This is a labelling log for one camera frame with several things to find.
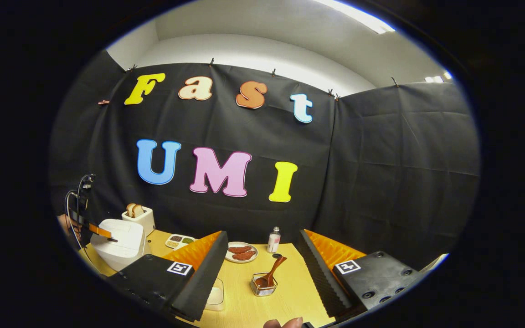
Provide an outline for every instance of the toast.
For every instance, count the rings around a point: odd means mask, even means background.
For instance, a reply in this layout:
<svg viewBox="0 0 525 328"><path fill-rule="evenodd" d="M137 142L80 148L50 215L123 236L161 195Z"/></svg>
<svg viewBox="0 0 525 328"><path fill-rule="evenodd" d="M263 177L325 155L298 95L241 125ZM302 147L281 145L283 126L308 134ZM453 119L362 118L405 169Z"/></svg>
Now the toast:
<svg viewBox="0 0 525 328"><path fill-rule="evenodd" d="M133 207L137 205L135 203L131 203L129 205L127 205L127 216L129 216L129 218L134 218L135 216L133 216Z"/></svg>
<svg viewBox="0 0 525 328"><path fill-rule="evenodd" d="M143 210L143 207L139 204L133 206L133 218L138 218L141 216L145 211Z"/></svg>

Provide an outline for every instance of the light blue letter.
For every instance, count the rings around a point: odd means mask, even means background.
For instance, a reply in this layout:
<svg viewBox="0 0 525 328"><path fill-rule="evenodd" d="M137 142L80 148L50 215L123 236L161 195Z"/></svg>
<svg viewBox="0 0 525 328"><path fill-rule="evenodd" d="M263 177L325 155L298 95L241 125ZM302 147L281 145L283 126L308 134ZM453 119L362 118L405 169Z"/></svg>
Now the light blue letter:
<svg viewBox="0 0 525 328"><path fill-rule="evenodd" d="M295 102L293 114L295 118L303 123L309 123L313 120L311 115L307 114L307 108L313 107L313 102L307 100L307 95L300 93L298 95L292 95L291 100Z"/></svg>
<svg viewBox="0 0 525 328"><path fill-rule="evenodd" d="M151 156L157 147L157 143L153 140L141 139L137 141L137 147L139 148L137 172L143 180L152 185L164 185L173 179L175 153L179 151L181 144L175 141L166 141L161 144L161 147L165 149L165 164L163 165L163 172L160 174L155 174L151 169Z"/></svg>

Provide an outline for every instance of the meat patty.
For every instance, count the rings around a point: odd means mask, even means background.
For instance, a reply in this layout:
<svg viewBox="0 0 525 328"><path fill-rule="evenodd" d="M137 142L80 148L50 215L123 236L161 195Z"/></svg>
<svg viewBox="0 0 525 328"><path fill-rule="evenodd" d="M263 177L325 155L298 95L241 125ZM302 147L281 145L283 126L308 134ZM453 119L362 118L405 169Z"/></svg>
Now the meat patty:
<svg viewBox="0 0 525 328"><path fill-rule="evenodd" d="M246 251L250 251L250 246L244 246L244 247L228 247L228 251L235 254L244 253Z"/></svg>
<svg viewBox="0 0 525 328"><path fill-rule="evenodd" d="M240 253L240 254L234 254L232 258L235 260L239 260L239 261L246 261L250 259L255 253L256 251L247 251L247 252Z"/></svg>

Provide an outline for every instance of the pink letter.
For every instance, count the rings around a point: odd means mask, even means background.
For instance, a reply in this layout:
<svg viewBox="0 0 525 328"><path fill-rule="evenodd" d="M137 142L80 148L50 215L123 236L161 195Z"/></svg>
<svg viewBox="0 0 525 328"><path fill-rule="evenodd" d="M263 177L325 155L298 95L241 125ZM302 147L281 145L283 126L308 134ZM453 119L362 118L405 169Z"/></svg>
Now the pink letter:
<svg viewBox="0 0 525 328"><path fill-rule="evenodd" d="M224 195L232 197L246 196L244 189L244 175L246 174L246 164L252 160L252 156L246 152L233 152L223 167L220 167L216 154L212 148L197 147L194 149L197 157L196 179L190 185L190 190L194 193L206 193L206 176L212 187L212 191L217 193L224 181L228 180L226 188L222 190Z"/></svg>

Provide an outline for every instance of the table surface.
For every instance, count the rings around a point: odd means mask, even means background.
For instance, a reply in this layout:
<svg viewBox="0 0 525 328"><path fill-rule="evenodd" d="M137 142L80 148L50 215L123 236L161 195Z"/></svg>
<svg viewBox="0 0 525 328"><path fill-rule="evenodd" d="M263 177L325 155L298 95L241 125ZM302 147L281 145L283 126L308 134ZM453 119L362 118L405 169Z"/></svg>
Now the table surface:
<svg viewBox="0 0 525 328"><path fill-rule="evenodd" d="M165 246L165 241L171 233L155 230L147 236L150 253L164 256L173 251ZM218 278L224 284L223 311L204 310L200 321L189 322L198 327L220 328L262 328L267 320L277 319L285 324L290 319L303 317L304 322L310 322L315 327L321 327L334 321L325 312L317 289L303 257L293 244L279 245L277 253L287 260L279 266L273 275L279 286L277 290L266 297L257 297L250 289L252 274L268 272L275 263L275 258L267 253L267 245L253 245L258 250L258 256L248 263L234 263L224 260ZM112 276L115 270L98 256L92 245L86 247L90 260L104 275ZM82 250L79 251L86 263L90 264Z"/></svg>

